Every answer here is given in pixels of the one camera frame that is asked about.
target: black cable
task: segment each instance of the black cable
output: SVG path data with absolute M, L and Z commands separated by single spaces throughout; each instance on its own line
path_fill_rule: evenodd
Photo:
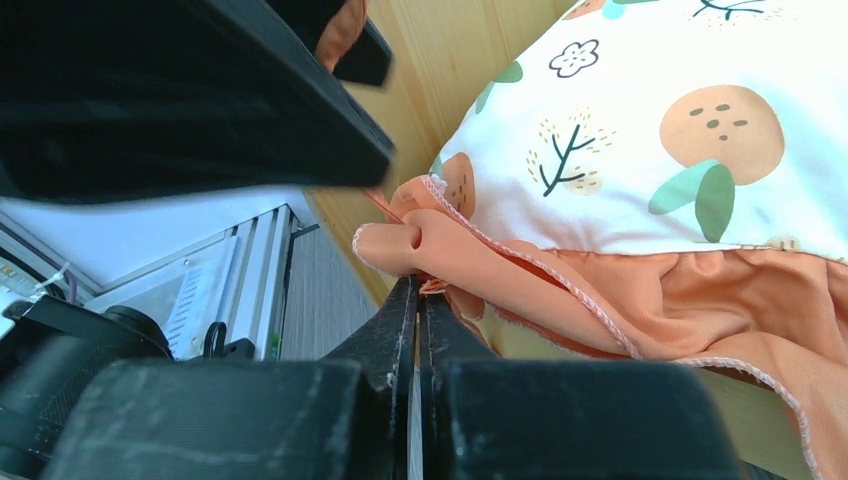
M 206 338 L 203 340 L 203 358 L 224 358 L 224 342 L 227 341 L 227 324 L 224 322 L 213 322 L 206 330 Z

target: stitched hem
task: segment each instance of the stitched hem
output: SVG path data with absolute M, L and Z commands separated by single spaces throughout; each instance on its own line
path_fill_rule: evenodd
M 719 368 L 733 368 L 739 370 L 741 372 L 745 372 L 757 380 L 766 384 L 769 388 L 774 390 L 774 392 L 780 396 L 781 400 L 783 400 L 789 408 L 792 409 L 792 412 L 795 414 L 795 418 L 798 421 L 798 428 L 800 430 L 801 436 L 801 448 L 804 451 L 804 460 L 807 461 L 807 466 L 810 468 L 810 471 L 813 474 L 813 478 L 816 480 L 823 480 L 821 473 L 818 470 L 818 462 L 816 462 L 815 455 L 813 454 L 813 449 L 811 445 L 811 434 L 810 434 L 810 423 L 807 418 L 807 413 L 801 407 L 801 402 L 792 395 L 789 390 L 786 389 L 780 382 L 774 379 L 771 375 L 763 372 L 759 368 L 751 365 L 750 363 L 743 362 L 742 360 L 737 360 L 735 358 L 727 358 L 727 357 L 706 357 L 706 358 L 693 358 L 687 360 L 674 360 L 673 363 L 679 363 L 681 365 L 687 365 L 691 367 L 704 368 L 704 367 L 719 367 Z
M 459 212 L 457 212 L 456 209 L 453 208 L 453 206 L 448 203 L 447 200 L 445 200 L 444 196 L 439 194 L 439 191 L 436 189 L 436 186 L 433 184 L 433 181 L 429 176 L 423 176 L 421 177 L 421 179 L 424 182 L 424 186 L 427 187 L 427 190 L 430 192 L 430 195 L 432 195 L 433 198 L 436 199 L 436 201 L 439 203 L 439 206 L 441 206 L 448 213 L 448 215 L 451 216 L 451 218 L 465 226 L 469 231 L 471 231 L 475 236 L 477 236 L 481 240 L 494 246 L 495 249 L 500 251 L 501 253 L 524 260 L 525 262 L 528 262 L 533 266 L 540 268 L 542 271 L 550 275 L 553 279 L 555 279 L 563 287 L 565 287 L 567 291 L 577 297 L 577 299 L 580 300 L 580 303 L 582 303 L 583 306 L 588 308 L 589 311 L 591 311 L 595 315 L 595 318 L 597 318 L 601 321 L 601 323 L 603 323 L 604 327 L 606 327 L 606 329 L 610 332 L 613 338 L 615 338 L 618 344 L 622 348 L 624 348 L 628 355 L 637 360 L 641 360 L 643 358 L 642 354 L 639 353 L 635 345 L 633 345 L 633 342 L 629 338 L 627 338 L 627 336 L 618 328 L 617 325 L 615 325 L 610 316 L 607 315 L 607 313 L 604 312 L 603 309 L 582 290 L 574 286 L 574 284 L 566 280 L 565 277 L 555 272 L 552 268 L 545 265 L 544 263 L 534 260 L 529 256 L 524 255 L 523 253 L 511 250 L 506 246 L 500 244 L 499 242 L 493 240 L 485 233 L 481 232 L 477 227 L 472 225 L 471 222 L 468 221 L 468 219 L 466 219 Z

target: white wall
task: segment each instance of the white wall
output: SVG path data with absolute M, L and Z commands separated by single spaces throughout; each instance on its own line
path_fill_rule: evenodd
M 283 204 L 304 225 L 315 223 L 300 189 L 293 187 L 95 207 L 0 199 L 0 211 L 104 285 Z

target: wooden wall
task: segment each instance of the wooden wall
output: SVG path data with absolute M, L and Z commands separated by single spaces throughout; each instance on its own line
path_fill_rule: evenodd
M 575 3 L 575 0 L 371 0 L 371 19 L 395 53 L 385 89 L 350 90 L 395 142 L 384 185 L 390 195 L 427 171 L 483 87 Z M 319 223 L 351 261 L 378 302 L 394 279 L 352 254 L 356 229 L 383 221 L 359 191 L 313 189 Z

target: peach garment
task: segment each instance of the peach garment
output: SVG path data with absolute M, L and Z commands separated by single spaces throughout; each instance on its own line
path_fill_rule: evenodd
M 543 251 L 495 242 L 439 193 L 402 185 L 393 224 L 361 227 L 353 248 L 393 275 L 433 278 L 473 326 L 483 302 L 554 344 L 592 357 L 676 361 L 745 372 L 786 403 L 815 478 L 848 478 L 848 266 L 756 248 L 648 256 Z
M 368 0 L 347 0 L 318 39 L 315 58 L 333 71 L 339 60 L 353 47 L 365 28 Z

